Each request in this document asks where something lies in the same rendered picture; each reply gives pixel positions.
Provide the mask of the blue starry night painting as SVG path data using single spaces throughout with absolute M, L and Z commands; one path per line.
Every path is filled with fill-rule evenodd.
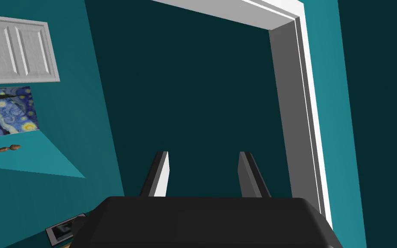
M 0 136 L 39 129 L 31 88 L 0 88 Z

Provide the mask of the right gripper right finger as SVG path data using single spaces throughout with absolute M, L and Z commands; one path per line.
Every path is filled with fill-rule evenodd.
M 250 152 L 240 152 L 238 177 L 243 198 L 271 198 L 267 185 Z

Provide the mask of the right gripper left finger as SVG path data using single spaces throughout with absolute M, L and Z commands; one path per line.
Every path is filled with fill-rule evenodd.
M 169 179 L 169 156 L 167 151 L 156 153 L 140 192 L 140 197 L 165 197 Z

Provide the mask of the white panelled door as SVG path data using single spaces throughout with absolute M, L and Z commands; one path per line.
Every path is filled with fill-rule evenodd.
M 48 24 L 0 16 L 0 84 L 59 81 Z

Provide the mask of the grey framed picture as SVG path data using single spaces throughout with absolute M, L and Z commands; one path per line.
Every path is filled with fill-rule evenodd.
M 81 213 L 45 229 L 51 247 L 61 245 L 73 237 L 71 229 L 74 221 L 78 217 L 87 217 L 87 215 L 85 213 Z

